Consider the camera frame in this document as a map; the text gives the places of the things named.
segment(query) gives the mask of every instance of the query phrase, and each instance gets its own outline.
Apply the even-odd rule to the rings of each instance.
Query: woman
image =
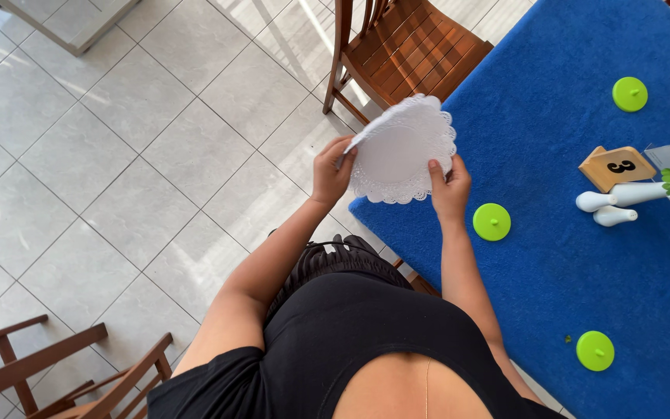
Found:
[[[413,291],[367,243],[309,244],[348,187],[352,136],[314,159],[313,193],[234,272],[149,418],[562,417],[511,365],[464,224],[470,175],[428,162],[443,299]]]

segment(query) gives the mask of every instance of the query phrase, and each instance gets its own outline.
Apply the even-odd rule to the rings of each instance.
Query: green coaster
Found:
[[[489,242],[497,242],[511,230],[511,216],[498,204],[481,205],[472,217],[477,235]]]
[[[581,335],[575,346],[575,353],[583,366],[591,371],[603,371],[614,361],[612,341],[604,333],[595,330]]]
[[[612,98],[619,109],[635,112],[646,106],[648,89],[642,81],[634,77],[623,77],[614,83]]]

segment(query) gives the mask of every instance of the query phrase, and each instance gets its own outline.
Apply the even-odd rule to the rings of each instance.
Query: shoulder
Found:
[[[150,419],[269,417],[260,348],[229,350],[176,376],[147,397]]]

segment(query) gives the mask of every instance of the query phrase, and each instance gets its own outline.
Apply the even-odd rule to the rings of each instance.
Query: table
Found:
[[[611,89],[648,89],[636,113]],[[506,347],[578,419],[670,417],[670,202],[607,228],[575,207],[595,190],[578,165],[598,145],[670,144],[670,10],[660,0],[539,0],[444,103],[473,176],[467,223],[504,205],[500,242],[470,231]],[[440,289],[441,232],[430,199],[351,212]],[[576,358],[599,330],[616,356],[606,371]],[[571,343],[565,336],[572,337]]]

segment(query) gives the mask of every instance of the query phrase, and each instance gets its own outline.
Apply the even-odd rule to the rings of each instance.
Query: white lace doily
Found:
[[[358,144],[350,188],[371,202],[423,201],[431,191],[428,160],[437,159],[446,175],[455,138],[451,114],[441,111],[440,100],[406,98],[371,121],[345,150]]]

